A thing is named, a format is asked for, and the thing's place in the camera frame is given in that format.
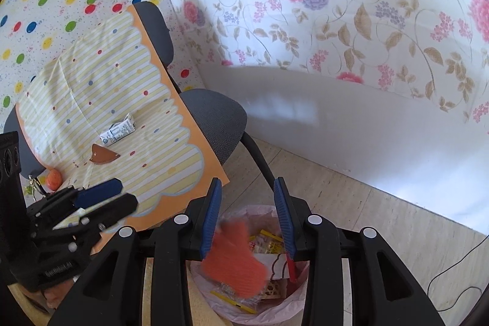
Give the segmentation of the person's left hand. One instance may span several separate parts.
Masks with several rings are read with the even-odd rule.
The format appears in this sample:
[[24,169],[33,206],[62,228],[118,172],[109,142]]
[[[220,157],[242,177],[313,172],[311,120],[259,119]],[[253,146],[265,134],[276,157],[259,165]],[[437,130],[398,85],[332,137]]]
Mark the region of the person's left hand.
[[65,296],[70,292],[75,282],[78,280],[78,276],[65,280],[58,285],[52,286],[42,291],[42,296],[46,301],[48,308],[56,310],[61,302],[65,299]]

